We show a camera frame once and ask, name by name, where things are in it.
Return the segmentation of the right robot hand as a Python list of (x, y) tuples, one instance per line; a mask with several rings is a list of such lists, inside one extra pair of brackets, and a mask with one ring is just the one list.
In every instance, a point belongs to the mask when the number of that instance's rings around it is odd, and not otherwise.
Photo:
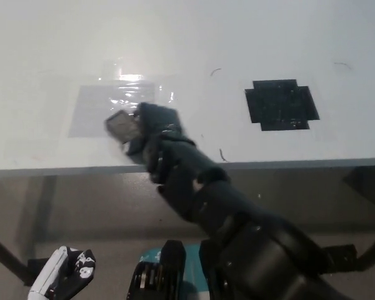
[(142, 102), (135, 110), (126, 139), (124, 152), (145, 164), (152, 173), (157, 168), (163, 141), (194, 144), (184, 133), (175, 109)]

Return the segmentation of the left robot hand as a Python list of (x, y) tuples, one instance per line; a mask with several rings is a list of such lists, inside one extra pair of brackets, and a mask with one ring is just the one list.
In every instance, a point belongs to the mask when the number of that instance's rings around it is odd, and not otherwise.
[(42, 267), (27, 298), (72, 299), (93, 280), (95, 268), (96, 258), (90, 249), (61, 246)]

